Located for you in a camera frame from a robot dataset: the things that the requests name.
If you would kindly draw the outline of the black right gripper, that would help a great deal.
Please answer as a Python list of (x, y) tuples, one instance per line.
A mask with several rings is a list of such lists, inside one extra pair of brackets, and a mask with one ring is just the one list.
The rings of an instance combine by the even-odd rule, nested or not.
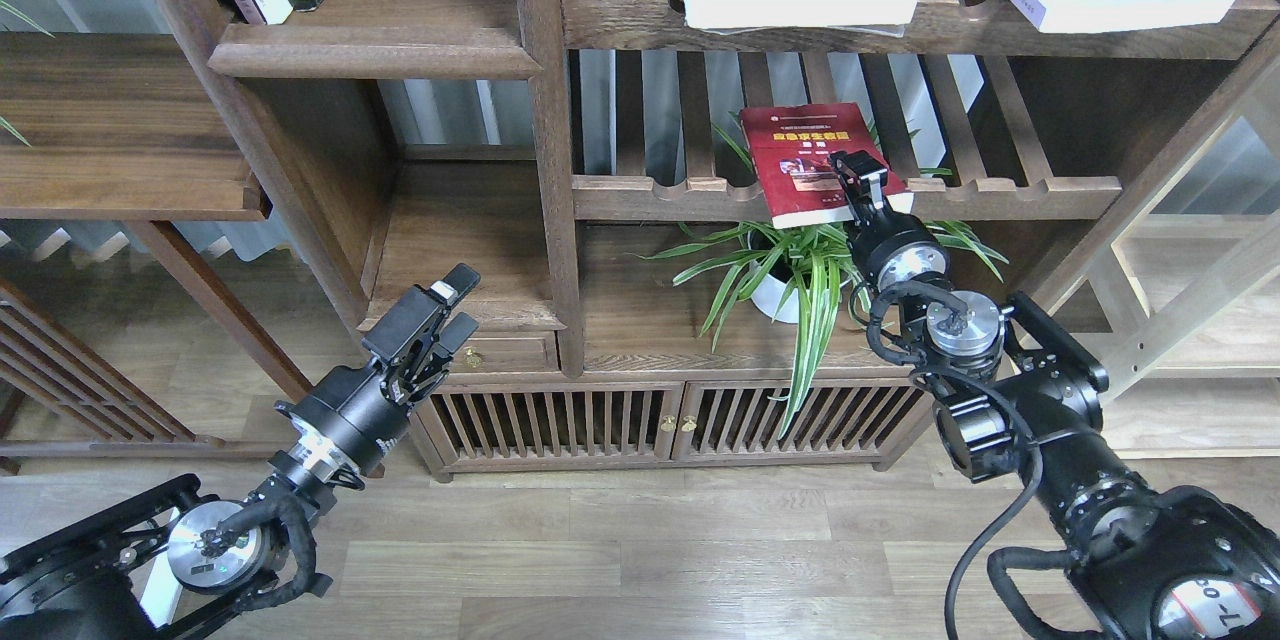
[(919, 280), (946, 292), (948, 256), (918, 218), (887, 202), (890, 170), (867, 151), (829, 154), (852, 220), (846, 221), (849, 250), (859, 274), (881, 294), (890, 285)]

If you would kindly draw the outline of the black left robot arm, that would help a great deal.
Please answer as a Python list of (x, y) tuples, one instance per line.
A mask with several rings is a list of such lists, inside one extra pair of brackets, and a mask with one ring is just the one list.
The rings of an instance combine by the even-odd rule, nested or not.
[(477, 329), (456, 307), (479, 280), (457, 265), (411, 285), (365, 335), (366, 365), (335, 367), (301, 402), (280, 403), (300, 439), (246, 498), (200, 495), (186, 474), (6, 554), (3, 636), (201, 639), (324, 595), (314, 527), (337, 488), (364, 488), (447, 379)]

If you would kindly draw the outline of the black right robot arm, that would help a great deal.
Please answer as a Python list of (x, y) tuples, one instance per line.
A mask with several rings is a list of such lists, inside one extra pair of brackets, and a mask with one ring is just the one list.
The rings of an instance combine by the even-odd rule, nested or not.
[(1277, 538), (1196, 486), (1156, 493), (1101, 436), (1105, 367), (1028, 294), (1004, 305), (961, 292), (927, 227), (884, 197), (887, 166), (859, 151), (829, 157), (852, 211), (849, 250), (870, 284), (869, 348), (934, 397), (954, 466), (973, 483), (1016, 474), (1023, 494), (965, 550), (945, 595), (945, 626), (978, 550), (1032, 498), (1064, 549), (1006, 547), (989, 581), (1025, 634), (1047, 625), (1011, 570), (1061, 570), (1098, 621), (1083, 639), (1275, 639)]

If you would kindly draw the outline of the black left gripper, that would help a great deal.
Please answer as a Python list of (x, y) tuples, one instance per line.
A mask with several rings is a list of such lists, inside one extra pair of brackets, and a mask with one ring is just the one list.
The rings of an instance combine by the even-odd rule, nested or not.
[(364, 485), (477, 330), (475, 317), (452, 314), (480, 279), (458, 262), (429, 288), (411, 285), (365, 334), (365, 366), (335, 367), (300, 403), (280, 406), (300, 438), (276, 453), (276, 475), (294, 486)]

